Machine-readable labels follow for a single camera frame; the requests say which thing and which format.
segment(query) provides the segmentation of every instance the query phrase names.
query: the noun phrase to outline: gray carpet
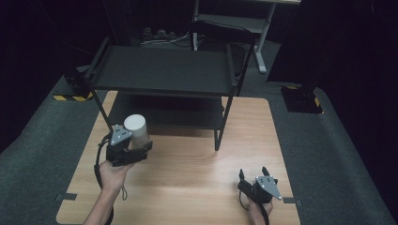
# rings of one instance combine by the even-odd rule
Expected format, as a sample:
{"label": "gray carpet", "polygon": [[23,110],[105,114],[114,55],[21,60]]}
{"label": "gray carpet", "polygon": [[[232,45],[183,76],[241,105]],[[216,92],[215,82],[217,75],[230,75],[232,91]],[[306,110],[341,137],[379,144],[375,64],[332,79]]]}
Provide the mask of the gray carpet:
{"label": "gray carpet", "polygon": [[[279,47],[263,48],[268,70]],[[315,90],[325,113],[291,113],[283,83],[266,79],[252,57],[241,95],[269,102],[301,224],[395,224],[325,93]],[[98,113],[94,101],[49,94],[0,155],[0,224],[57,224],[59,194],[68,189]]]}

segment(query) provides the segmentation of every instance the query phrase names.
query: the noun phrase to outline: dark background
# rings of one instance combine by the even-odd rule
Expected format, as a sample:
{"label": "dark background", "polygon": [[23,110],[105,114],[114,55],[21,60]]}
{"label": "dark background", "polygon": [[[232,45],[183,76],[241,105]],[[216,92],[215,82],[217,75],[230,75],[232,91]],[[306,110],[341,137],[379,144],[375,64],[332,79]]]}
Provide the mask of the dark background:
{"label": "dark background", "polygon": [[313,80],[397,221],[398,1],[302,0],[268,81]]}
{"label": "dark background", "polygon": [[[246,3],[247,10],[240,10],[243,3],[227,2],[233,1],[203,1],[201,11],[264,18],[268,7]],[[302,0],[299,8],[277,6],[268,33],[268,40],[283,44],[268,81],[321,78],[318,87],[396,220],[397,2]],[[105,37],[136,45],[147,26],[183,34],[192,11],[193,1],[183,0],[1,1],[0,151],[18,138],[62,75],[90,64]]]}

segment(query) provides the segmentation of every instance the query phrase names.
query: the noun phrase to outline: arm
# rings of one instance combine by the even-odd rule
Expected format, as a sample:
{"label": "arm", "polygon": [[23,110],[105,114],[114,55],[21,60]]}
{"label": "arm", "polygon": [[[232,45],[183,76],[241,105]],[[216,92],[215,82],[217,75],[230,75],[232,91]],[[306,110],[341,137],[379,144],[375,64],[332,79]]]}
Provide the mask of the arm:
{"label": "arm", "polygon": [[[252,222],[253,225],[265,225],[266,222],[264,221],[263,215],[261,214],[261,209],[256,204],[253,202],[251,199],[249,199],[249,218]],[[264,209],[266,209],[268,216],[271,214],[273,205],[272,202],[264,204]]]}
{"label": "arm", "polygon": [[84,225],[105,224],[111,214],[116,197],[124,185],[127,172],[133,165],[112,167],[108,161],[99,165],[102,190]]}

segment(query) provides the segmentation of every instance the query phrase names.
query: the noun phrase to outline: table surface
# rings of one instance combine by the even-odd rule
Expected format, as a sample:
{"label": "table surface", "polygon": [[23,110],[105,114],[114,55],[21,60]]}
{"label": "table surface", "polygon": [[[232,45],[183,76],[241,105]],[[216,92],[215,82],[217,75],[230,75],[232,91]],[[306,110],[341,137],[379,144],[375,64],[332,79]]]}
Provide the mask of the table surface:
{"label": "table surface", "polygon": [[[104,100],[107,113],[115,96],[111,91]],[[279,180],[282,196],[293,197],[268,102],[235,97],[226,126],[220,151],[214,151],[211,130],[150,127],[153,149],[129,171],[129,197],[116,199],[114,224],[250,224],[238,199],[240,169],[253,183],[265,166]],[[82,224],[98,198],[93,165],[108,131],[99,114],[69,185],[68,193],[77,197],[62,202],[59,223]],[[271,224],[299,224],[295,204],[273,203]]]}

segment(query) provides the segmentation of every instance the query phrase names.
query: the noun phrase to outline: cable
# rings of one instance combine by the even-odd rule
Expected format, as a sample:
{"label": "cable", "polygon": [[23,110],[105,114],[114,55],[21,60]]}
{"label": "cable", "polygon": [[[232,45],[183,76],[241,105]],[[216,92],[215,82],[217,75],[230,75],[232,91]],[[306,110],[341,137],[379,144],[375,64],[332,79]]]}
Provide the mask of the cable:
{"label": "cable", "polygon": [[249,211],[249,209],[246,208],[246,207],[243,205],[241,196],[242,196],[242,191],[240,190],[240,191],[239,191],[239,202],[240,202],[240,205],[241,205],[242,208],[244,208],[246,211]]}
{"label": "cable", "polygon": [[182,37],[177,37],[177,38],[170,39],[170,40],[148,40],[148,41],[143,41],[141,43],[141,45],[147,45],[147,44],[171,44],[171,43],[180,41],[180,40],[182,40],[184,38],[187,38],[188,36],[189,36],[189,33],[185,34]]}

